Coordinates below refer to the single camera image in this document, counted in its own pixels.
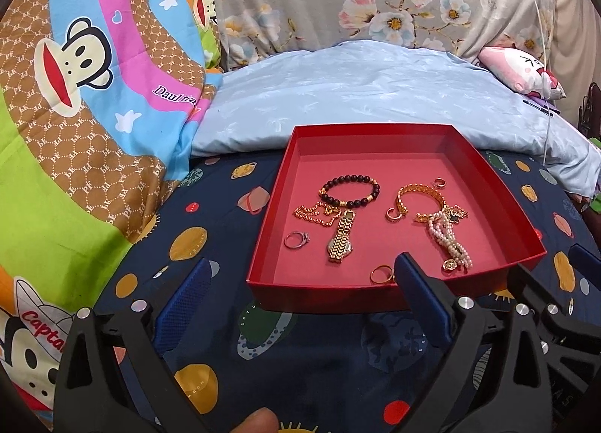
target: light blue blanket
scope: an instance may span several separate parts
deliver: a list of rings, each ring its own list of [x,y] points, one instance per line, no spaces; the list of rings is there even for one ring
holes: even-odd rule
[[[525,99],[448,53],[345,42],[226,74],[192,153],[284,148],[298,125],[391,122],[450,124],[478,149],[542,158],[549,116]],[[567,191],[595,193],[601,152],[558,114],[551,118],[547,165]]]

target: silver ring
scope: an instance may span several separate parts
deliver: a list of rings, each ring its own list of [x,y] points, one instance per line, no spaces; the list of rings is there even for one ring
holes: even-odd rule
[[[294,235],[299,235],[300,236],[300,243],[298,245],[290,245],[290,244],[288,244],[288,240],[291,237],[293,237]],[[300,232],[300,231],[293,231],[293,232],[289,233],[288,236],[286,236],[286,238],[284,238],[284,246],[286,248],[291,249],[291,250],[296,250],[297,248],[304,247],[309,241],[311,241],[311,239],[309,238],[309,233],[307,233],[307,232]]]

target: cartoon blanket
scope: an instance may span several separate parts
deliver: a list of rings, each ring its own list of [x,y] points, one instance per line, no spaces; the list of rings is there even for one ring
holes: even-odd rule
[[[50,411],[92,306],[189,171],[221,81],[214,0],[13,0],[0,24],[0,361]]]

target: white cable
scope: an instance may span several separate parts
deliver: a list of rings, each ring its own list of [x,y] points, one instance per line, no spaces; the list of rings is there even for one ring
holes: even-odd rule
[[[545,44],[545,32],[543,31],[543,20],[540,16],[539,4],[536,2],[536,0],[533,0],[533,1],[534,1],[534,6],[536,8],[537,17],[539,18],[540,38],[543,41],[543,66],[545,67],[545,70],[543,71],[543,73],[540,76],[543,81],[543,92],[541,93],[541,95],[543,96],[543,100],[548,103],[549,98],[551,97],[551,78],[549,77],[549,74],[547,73],[547,47]],[[554,22],[555,22],[555,8],[554,8],[553,17],[551,20],[551,33],[549,34],[549,40],[551,40],[551,35],[553,32],[553,28],[554,28]],[[551,110],[549,110],[548,105],[545,105],[545,107],[547,108],[548,121],[547,121],[547,133],[545,135],[545,144],[543,145],[543,167],[546,165],[546,162],[547,162],[547,145],[548,145],[548,141],[549,141],[549,132],[551,130]]]

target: navy blue bedsheet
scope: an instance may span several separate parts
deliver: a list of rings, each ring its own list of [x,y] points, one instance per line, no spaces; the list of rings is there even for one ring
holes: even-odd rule
[[[560,252],[567,255],[579,243],[599,255],[578,211],[531,158],[509,152],[482,154],[540,231],[548,254],[534,274],[566,309],[573,310],[573,316],[601,324],[601,295],[593,285],[576,272],[572,292],[560,287],[560,277],[564,288],[572,287]],[[389,431],[440,359],[411,312],[333,316],[265,312],[255,305],[245,283],[263,206],[281,160],[282,152],[277,151],[194,161],[188,178],[160,209],[148,235],[128,253],[95,309],[111,312],[128,306],[145,297],[151,287],[145,284],[157,271],[167,267],[164,271],[169,272],[207,258],[213,270],[208,294],[165,360],[174,373],[191,365],[180,375],[195,386],[190,395],[214,430],[229,431],[265,406],[278,415],[282,430]],[[192,227],[206,229],[206,243],[193,259],[173,261],[169,255],[178,257],[187,250],[186,238],[176,238]],[[137,277],[137,286],[118,298],[116,284],[126,274]],[[515,300],[499,293],[480,298],[480,303],[508,309]],[[121,365],[138,410],[154,420],[127,357]],[[474,394],[478,378],[476,371],[460,403]]]

